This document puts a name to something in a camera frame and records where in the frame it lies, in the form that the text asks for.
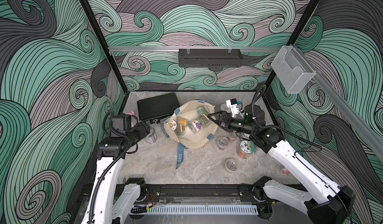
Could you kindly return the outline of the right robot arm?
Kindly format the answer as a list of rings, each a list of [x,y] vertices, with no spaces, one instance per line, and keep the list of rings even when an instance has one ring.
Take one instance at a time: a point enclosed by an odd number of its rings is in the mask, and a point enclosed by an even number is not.
[[[352,220],[355,201],[354,191],[341,187],[305,160],[301,153],[319,152],[322,147],[294,133],[290,135],[310,145],[308,149],[295,150],[283,136],[287,130],[276,125],[265,125],[255,112],[255,102],[264,95],[262,85],[254,94],[248,119],[236,118],[234,113],[219,111],[207,117],[226,132],[247,134],[248,140],[265,154],[281,163],[300,182],[304,190],[280,184],[270,177],[262,177],[254,183],[256,198],[262,201],[276,200],[306,214],[314,224],[342,224]]]

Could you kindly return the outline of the cream canvas tote bag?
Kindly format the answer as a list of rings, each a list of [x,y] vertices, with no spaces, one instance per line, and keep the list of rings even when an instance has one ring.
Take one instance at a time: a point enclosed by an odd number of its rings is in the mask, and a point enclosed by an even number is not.
[[[214,134],[217,131],[217,125],[212,121],[205,121],[205,127],[199,132],[195,132],[192,128],[191,122],[200,118],[197,114],[196,108],[203,106],[208,114],[214,113],[215,106],[205,102],[204,100],[192,100],[182,106],[178,107],[174,113],[162,122],[164,132],[168,137],[178,143],[177,146],[177,166],[178,169],[184,158],[184,151],[186,149],[199,149],[207,144],[210,140],[214,139]],[[178,131],[172,131],[168,126],[170,120],[177,122],[177,118],[182,117],[188,121],[185,132],[180,134]]]

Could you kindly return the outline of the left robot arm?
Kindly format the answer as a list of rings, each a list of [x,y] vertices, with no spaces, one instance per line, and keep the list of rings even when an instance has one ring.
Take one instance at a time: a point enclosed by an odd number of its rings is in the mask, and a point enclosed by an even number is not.
[[[136,153],[139,141],[150,134],[150,126],[134,115],[111,110],[104,116],[102,129],[106,137],[96,149],[95,182],[82,223],[123,224],[135,202],[145,198],[146,183],[143,178],[129,179],[116,199],[118,176],[125,158]]]

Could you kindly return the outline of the purple yellow label seed can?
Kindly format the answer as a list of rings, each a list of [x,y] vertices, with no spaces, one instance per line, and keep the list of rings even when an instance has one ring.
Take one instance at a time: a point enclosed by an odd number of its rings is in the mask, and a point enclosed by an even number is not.
[[[153,144],[157,141],[157,134],[154,128],[150,127],[150,133],[146,136],[145,140],[148,144]]]

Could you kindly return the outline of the clear small seed jar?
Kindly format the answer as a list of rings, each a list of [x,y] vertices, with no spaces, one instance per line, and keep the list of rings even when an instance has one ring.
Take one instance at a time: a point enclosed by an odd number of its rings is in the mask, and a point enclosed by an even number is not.
[[[237,168],[238,168],[238,164],[237,164],[237,161],[235,159],[227,159],[224,163],[224,167],[225,167],[225,171],[229,174],[231,173],[234,173]]]

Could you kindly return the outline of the green lid seed jar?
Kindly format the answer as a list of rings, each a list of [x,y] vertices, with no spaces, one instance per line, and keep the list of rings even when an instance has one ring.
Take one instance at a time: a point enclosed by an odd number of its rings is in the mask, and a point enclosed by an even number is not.
[[[246,159],[254,152],[255,146],[251,141],[242,141],[236,149],[236,153],[239,158]]]

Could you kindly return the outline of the white-lid can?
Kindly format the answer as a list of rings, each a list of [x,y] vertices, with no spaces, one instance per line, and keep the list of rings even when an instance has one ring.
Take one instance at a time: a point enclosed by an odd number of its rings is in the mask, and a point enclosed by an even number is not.
[[[220,106],[220,110],[221,111],[226,111],[228,113],[231,113],[231,109],[229,107],[227,107],[227,105],[225,103],[223,103],[221,106]]]

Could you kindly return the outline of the purple flower label jar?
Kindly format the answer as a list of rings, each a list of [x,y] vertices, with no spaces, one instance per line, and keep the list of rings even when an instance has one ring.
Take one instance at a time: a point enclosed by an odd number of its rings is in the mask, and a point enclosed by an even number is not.
[[[205,122],[202,118],[197,118],[191,122],[192,128],[195,132],[199,132],[205,127]]]

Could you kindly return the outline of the dark green label jar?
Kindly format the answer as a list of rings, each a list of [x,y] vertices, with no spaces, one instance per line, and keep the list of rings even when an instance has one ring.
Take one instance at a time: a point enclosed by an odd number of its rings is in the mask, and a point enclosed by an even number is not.
[[[204,121],[209,121],[209,119],[207,117],[207,112],[203,106],[197,107],[196,111],[197,111],[197,114],[199,115],[199,117],[201,119],[203,119]]]

